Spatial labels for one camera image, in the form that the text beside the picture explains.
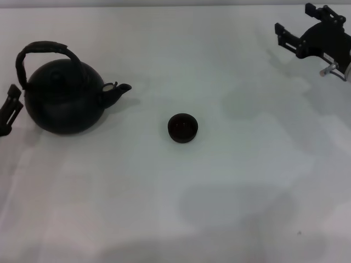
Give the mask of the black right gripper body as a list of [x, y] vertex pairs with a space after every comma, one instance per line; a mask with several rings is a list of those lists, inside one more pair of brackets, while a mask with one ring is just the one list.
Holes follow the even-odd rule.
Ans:
[[341, 25], [320, 22], [308, 29], [300, 38], [296, 57], [320, 57], [329, 63], [337, 63], [338, 70], [345, 72], [350, 64], [350, 36]]

